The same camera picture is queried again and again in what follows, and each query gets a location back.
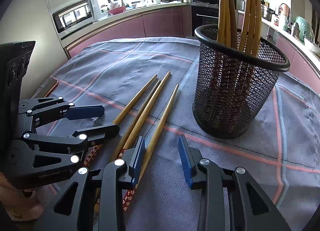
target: gray tablecloth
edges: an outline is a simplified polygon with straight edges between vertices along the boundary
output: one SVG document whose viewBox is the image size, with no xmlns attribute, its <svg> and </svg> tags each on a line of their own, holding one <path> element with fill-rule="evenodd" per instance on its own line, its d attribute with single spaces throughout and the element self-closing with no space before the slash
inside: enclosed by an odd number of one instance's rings
<svg viewBox="0 0 320 231">
<path fill-rule="evenodd" d="M 282 73 L 247 132 L 235 139 L 218 139 L 204 132 L 192 114 L 198 58 L 196 40 L 163 37 L 93 44 L 52 75 L 59 85 L 51 96 L 63 96 L 76 105 L 101 104 L 105 115 L 77 121 L 62 119 L 38 128 L 38 133 L 67 136 L 76 129 L 111 123 L 154 74 L 162 79 L 170 70 L 171 76 L 140 132 L 146 137 L 146 144 L 177 83 L 179 92 L 145 175 L 125 212 L 127 230 L 197 229 L 200 191 L 191 191 L 185 183 L 178 151 L 180 134 L 185 134 L 190 146 L 220 167 L 245 167 L 292 230 L 301 230 L 320 203 L 319 96 L 291 74 Z M 150 89 L 120 123 L 119 136 L 108 141 L 91 169 L 108 163 Z M 54 189 L 47 186 L 43 190 L 50 191 L 41 195 L 47 203 Z"/>
</svg>

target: cabinet handle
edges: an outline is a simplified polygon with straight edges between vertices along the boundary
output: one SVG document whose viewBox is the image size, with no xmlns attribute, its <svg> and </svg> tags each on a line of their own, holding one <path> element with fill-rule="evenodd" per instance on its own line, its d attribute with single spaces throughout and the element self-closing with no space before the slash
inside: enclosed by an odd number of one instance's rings
<svg viewBox="0 0 320 231">
<path fill-rule="evenodd" d="M 209 17 L 209 18 L 219 19 L 218 17 L 207 16 L 207 15 L 201 15 L 201 14 L 196 14 L 196 16 L 202 16 L 202 17 Z"/>
</svg>

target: cabinet door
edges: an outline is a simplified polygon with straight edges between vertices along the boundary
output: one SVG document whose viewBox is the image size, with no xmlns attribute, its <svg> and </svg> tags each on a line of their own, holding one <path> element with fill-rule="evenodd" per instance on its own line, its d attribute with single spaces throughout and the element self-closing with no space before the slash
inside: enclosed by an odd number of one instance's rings
<svg viewBox="0 0 320 231">
<path fill-rule="evenodd" d="M 182 37 L 180 8 L 169 8 L 142 16 L 146 37 Z"/>
<path fill-rule="evenodd" d="M 238 14 L 238 29 L 242 29 L 243 19 L 244 19 L 244 15 Z"/>
<path fill-rule="evenodd" d="M 69 51 L 71 57 L 79 54 L 83 48 L 90 46 L 93 43 L 100 41 L 107 41 L 121 38 L 144 38 L 142 17 L 137 17 L 129 21 L 117 24 L 108 28 L 98 34 L 90 37 L 89 39 L 81 42 Z"/>
<path fill-rule="evenodd" d="M 296 48 L 292 46 L 292 44 L 290 44 L 282 36 L 278 37 L 276 46 L 287 56 L 291 63 L 293 60 L 294 53 L 296 52 Z"/>
<path fill-rule="evenodd" d="M 297 51 L 294 53 L 289 72 L 308 84 L 317 94 L 320 93 L 320 79 Z"/>
</svg>

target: black mesh container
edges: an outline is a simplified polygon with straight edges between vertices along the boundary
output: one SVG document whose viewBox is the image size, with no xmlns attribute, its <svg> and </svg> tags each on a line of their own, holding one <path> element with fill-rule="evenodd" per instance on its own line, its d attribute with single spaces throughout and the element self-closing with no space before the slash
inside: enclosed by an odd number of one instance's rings
<svg viewBox="0 0 320 231">
<path fill-rule="evenodd" d="M 201 42 L 193 115 L 200 127 L 219 138 L 243 134 L 271 93 L 288 58 L 261 38 L 258 57 L 216 42 L 218 26 L 195 30 Z M 241 31 L 238 30 L 238 45 Z"/>
</svg>

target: toaster oven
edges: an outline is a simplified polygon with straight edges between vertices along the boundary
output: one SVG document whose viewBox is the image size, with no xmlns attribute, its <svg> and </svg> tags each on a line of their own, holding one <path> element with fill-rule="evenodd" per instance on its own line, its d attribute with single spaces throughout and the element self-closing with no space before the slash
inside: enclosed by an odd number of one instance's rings
<svg viewBox="0 0 320 231">
<path fill-rule="evenodd" d="M 57 8 L 52 14 L 59 38 L 62 40 L 81 27 L 101 17 L 97 0 L 72 0 Z"/>
</svg>

